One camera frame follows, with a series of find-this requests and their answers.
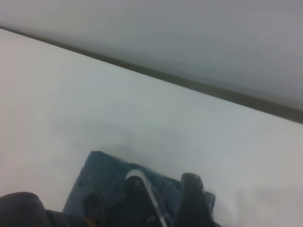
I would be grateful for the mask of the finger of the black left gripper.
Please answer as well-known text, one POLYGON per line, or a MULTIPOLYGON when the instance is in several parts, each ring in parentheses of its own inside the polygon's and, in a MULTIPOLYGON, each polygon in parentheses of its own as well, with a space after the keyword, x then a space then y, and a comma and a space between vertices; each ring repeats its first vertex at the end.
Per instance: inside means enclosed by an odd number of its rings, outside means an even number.
POLYGON ((167 223, 152 192, 152 185, 138 169, 125 177, 125 197, 118 208, 120 227, 166 227, 167 223))

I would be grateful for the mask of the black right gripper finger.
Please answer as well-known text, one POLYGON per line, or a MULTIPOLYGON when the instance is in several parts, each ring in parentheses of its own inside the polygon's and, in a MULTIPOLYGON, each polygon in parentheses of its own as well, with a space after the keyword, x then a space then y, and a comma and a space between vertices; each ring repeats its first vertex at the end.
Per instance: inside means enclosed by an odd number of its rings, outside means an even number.
POLYGON ((206 203, 201 178, 192 173, 181 177, 182 197, 175 218, 176 227, 213 227, 214 221, 206 203))

